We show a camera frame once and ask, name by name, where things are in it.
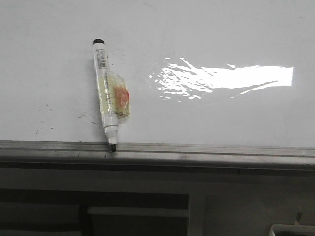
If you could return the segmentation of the metal whiteboard tray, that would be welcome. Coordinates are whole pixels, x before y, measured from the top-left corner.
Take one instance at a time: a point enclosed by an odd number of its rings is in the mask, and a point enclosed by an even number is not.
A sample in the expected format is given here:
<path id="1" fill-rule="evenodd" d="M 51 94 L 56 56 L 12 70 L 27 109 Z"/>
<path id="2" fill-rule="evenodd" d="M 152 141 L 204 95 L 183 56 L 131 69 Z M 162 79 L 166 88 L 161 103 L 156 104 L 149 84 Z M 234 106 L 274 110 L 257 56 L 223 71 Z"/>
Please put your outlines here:
<path id="1" fill-rule="evenodd" d="M 4 168 L 314 176 L 307 147 L 1 141 Z"/>

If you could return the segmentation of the white marker with taped pad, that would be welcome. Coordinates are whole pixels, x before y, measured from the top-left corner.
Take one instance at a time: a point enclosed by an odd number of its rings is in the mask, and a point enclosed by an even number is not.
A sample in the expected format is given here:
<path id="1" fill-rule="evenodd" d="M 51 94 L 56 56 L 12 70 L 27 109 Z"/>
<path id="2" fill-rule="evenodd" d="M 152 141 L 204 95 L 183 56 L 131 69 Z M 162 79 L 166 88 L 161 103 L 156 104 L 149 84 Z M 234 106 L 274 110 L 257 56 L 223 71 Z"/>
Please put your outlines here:
<path id="1" fill-rule="evenodd" d="M 116 151 L 119 120 L 130 115 L 130 94 L 125 80 L 110 70 L 104 40 L 95 39 L 92 43 L 99 110 L 102 128 L 111 152 Z"/>

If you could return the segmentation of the white bin bottom right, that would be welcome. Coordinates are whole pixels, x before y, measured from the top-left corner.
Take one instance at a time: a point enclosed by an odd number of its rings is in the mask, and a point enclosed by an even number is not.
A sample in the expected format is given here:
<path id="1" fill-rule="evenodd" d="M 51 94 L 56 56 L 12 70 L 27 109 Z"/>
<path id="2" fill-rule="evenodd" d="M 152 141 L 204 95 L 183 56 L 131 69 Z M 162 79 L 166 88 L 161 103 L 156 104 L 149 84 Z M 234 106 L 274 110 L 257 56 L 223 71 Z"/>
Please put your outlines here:
<path id="1" fill-rule="evenodd" d="M 274 224 L 270 228 L 269 236 L 314 236 L 315 227 L 309 225 Z"/>

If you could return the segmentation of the dark cabinet with white shelf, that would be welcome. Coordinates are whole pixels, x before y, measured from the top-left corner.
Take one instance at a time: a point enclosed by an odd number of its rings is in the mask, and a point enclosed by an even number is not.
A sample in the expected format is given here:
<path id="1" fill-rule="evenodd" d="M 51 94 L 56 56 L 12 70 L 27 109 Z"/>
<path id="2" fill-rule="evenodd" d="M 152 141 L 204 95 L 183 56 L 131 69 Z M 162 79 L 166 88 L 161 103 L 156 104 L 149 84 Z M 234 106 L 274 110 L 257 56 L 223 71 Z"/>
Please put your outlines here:
<path id="1" fill-rule="evenodd" d="M 186 236 L 189 197 L 2 189 L 3 236 Z"/>

